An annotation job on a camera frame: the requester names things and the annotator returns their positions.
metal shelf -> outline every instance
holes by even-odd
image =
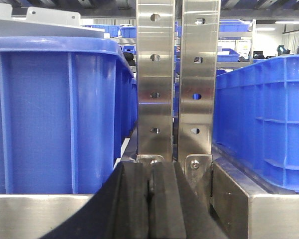
[[[244,66],[249,66],[250,62],[217,62],[217,69],[237,69]]]
[[[119,45],[136,45],[135,38],[111,38],[111,40],[116,41]]]
[[[252,38],[253,33],[251,31],[242,31],[242,32],[219,32],[218,38],[220,40],[226,40],[227,37],[244,37],[244,38]]]

blue storage bin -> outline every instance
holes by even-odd
[[[179,82],[174,83],[173,116],[178,116],[179,109]]]
[[[227,73],[227,71],[225,71],[225,70],[216,70],[216,76],[219,76],[219,75],[225,74],[225,73]]]
[[[122,46],[123,52],[130,52],[136,55],[136,46]]]
[[[93,24],[91,25],[91,27],[104,29],[105,33],[110,34],[110,37],[118,37],[118,33],[120,30],[120,26],[116,26],[116,25]]]
[[[138,117],[138,92],[136,80],[132,80],[132,96],[131,96],[131,106],[132,106],[132,117],[131,117],[131,130],[134,128],[137,117]]]
[[[180,58],[175,59],[175,73],[180,74]]]
[[[229,51],[229,55],[218,55],[217,61],[218,62],[235,62],[239,60],[239,54],[234,51],[233,49],[223,48],[223,51]]]
[[[299,192],[299,55],[217,76],[214,143],[268,182]]]
[[[132,77],[110,40],[0,37],[0,194],[95,193]]]
[[[181,26],[178,26],[178,27],[177,27],[177,36],[178,36],[179,38],[181,38],[181,33],[182,33],[182,31],[181,31]]]
[[[248,31],[249,23],[238,19],[221,19],[219,22],[219,31],[222,32],[242,32]]]
[[[121,36],[124,38],[136,38],[135,26],[123,26],[120,27]]]

stainless steel bracket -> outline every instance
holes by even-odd
[[[178,162],[211,154],[219,0],[183,0]]]
[[[166,161],[173,153],[174,12],[174,0],[137,0],[138,154]]]
[[[199,200],[209,208],[211,203],[211,154],[192,154],[185,160],[185,175]]]
[[[212,205],[231,239],[299,239],[299,194],[270,194],[226,158],[213,163]]]

